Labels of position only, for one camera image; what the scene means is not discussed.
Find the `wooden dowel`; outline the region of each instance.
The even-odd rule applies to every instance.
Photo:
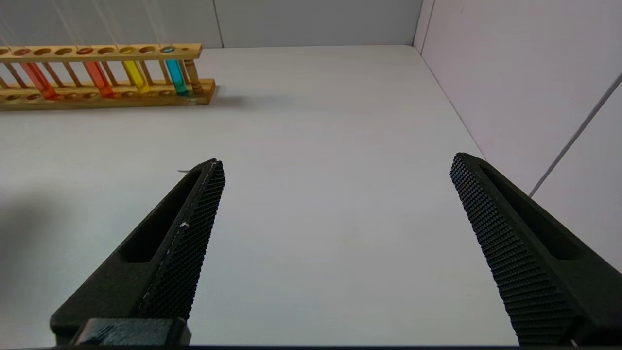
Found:
[[[136,83],[134,83],[134,79],[132,79],[132,75],[129,73],[128,68],[125,65],[123,65],[123,69],[125,70],[125,74],[128,75],[129,84],[132,85],[133,87],[136,86]]]
[[[190,84],[190,79],[188,79],[188,73],[186,72],[184,60],[179,60],[178,62],[179,62],[179,69],[182,70],[183,80],[186,83],[186,85],[188,85],[188,84]]]
[[[166,64],[164,63],[163,60],[159,60],[158,62],[160,62],[160,69],[162,70],[162,76],[164,77],[164,82],[166,83],[166,85],[171,85],[171,81],[170,81],[170,77],[169,77],[169,71],[166,70]]]
[[[104,70],[106,71],[106,74],[108,75],[108,78],[110,79],[110,84],[112,84],[112,86],[117,87],[119,86],[119,83],[116,82],[116,79],[114,78],[113,75],[113,71],[110,70],[110,66],[108,65],[108,62],[102,62],[101,63],[102,67],[104,67]]]
[[[141,63],[142,73],[145,75],[145,79],[147,80],[147,84],[153,85],[154,81],[151,80],[151,74],[149,74],[149,69],[147,69],[147,65],[145,61],[139,61]]]
[[[42,64],[45,67],[45,70],[47,70],[47,72],[52,77],[52,80],[54,80],[54,82],[56,83],[56,86],[64,87],[63,82],[58,78],[58,75],[56,74],[56,72],[54,72],[52,66],[48,62],[43,62]]]
[[[192,83],[192,92],[195,95],[201,95],[203,93],[203,87],[201,86],[201,82],[198,80],[197,67],[194,65],[194,60],[183,60],[184,65],[186,66],[186,71],[190,76],[190,81]]]
[[[6,68],[9,70],[9,72],[13,76],[13,79],[15,79],[15,81],[19,84],[19,87],[21,87],[21,88],[28,88],[28,85],[26,85],[26,83],[24,83],[22,77],[19,76],[19,74],[17,73],[15,68],[13,68],[12,64],[5,63],[4,65],[6,66]]]
[[[80,82],[80,79],[78,79],[78,77],[76,76],[76,72],[73,71],[73,68],[69,64],[69,62],[63,62],[63,65],[65,66],[65,69],[67,69],[67,73],[69,73],[69,76],[72,78],[73,84],[76,87],[81,87],[82,83]]]
[[[2,77],[0,77],[0,87],[9,88],[9,85],[7,85],[7,83],[4,81],[4,79],[2,79]]]

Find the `blue liquid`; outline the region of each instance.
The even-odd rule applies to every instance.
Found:
[[[166,60],[166,67],[169,68],[170,79],[173,81],[173,86],[175,86],[177,94],[179,96],[187,96],[188,89],[186,88],[186,82],[183,80],[179,63],[176,60]]]

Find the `red test tube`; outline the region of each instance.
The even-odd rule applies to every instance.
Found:
[[[84,67],[91,77],[91,80],[100,91],[101,96],[105,98],[113,98],[113,88],[110,86],[108,79],[104,75],[99,62],[84,62]]]
[[[47,81],[47,78],[45,78],[45,75],[43,75],[36,63],[21,63],[20,65],[44,99],[56,100],[58,94],[54,91],[54,88]]]

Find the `test tube rack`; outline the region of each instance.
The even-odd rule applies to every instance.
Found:
[[[216,84],[213,79],[198,77],[194,60],[201,56],[202,49],[201,44],[173,44],[166,47],[158,44],[123,47],[91,45],[82,49],[75,46],[20,46],[17,50],[0,46],[0,63],[6,66],[16,81],[7,83],[0,76],[0,110],[207,105]],[[163,80],[151,79],[145,64],[147,60],[159,61]],[[108,65],[111,61],[124,63],[128,80],[121,81],[114,76]],[[59,79],[50,65],[53,62],[63,64],[72,82],[62,82]],[[72,68],[73,62],[85,65],[91,81],[80,81]],[[139,93],[135,82],[136,73],[127,70],[127,62],[137,63],[135,67],[139,69],[139,76],[144,79],[141,83],[149,86],[148,93]],[[30,83],[19,75],[13,64],[24,68]],[[53,83],[47,81],[39,65],[45,68]],[[109,94],[102,93],[97,77],[91,74],[93,69],[89,70],[93,67],[100,72],[99,83],[103,80],[108,84]],[[33,72],[38,73],[38,78],[34,78]],[[179,73],[183,75],[182,86],[175,85],[173,81],[174,74]],[[44,94],[41,83],[47,84],[52,95]],[[180,88],[187,93],[179,94]]]

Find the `white wall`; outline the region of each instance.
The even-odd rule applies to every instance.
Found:
[[[216,0],[225,47],[411,45],[421,0]]]
[[[424,0],[419,11],[419,21],[417,21],[417,30],[415,31],[415,40],[412,45],[421,53],[424,48],[425,35],[427,33],[428,24],[434,8],[434,0]]]
[[[106,1],[130,43],[157,42],[142,0]],[[109,44],[91,1],[68,0],[82,35]],[[171,42],[204,47],[411,45],[421,0],[157,0]],[[0,0],[22,45],[73,44],[51,1]]]
[[[530,192],[622,71],[622,1],[436,0],[423,58],[489,162]]]
[[[534,195],[622,272],[622,87],[618,87]]]

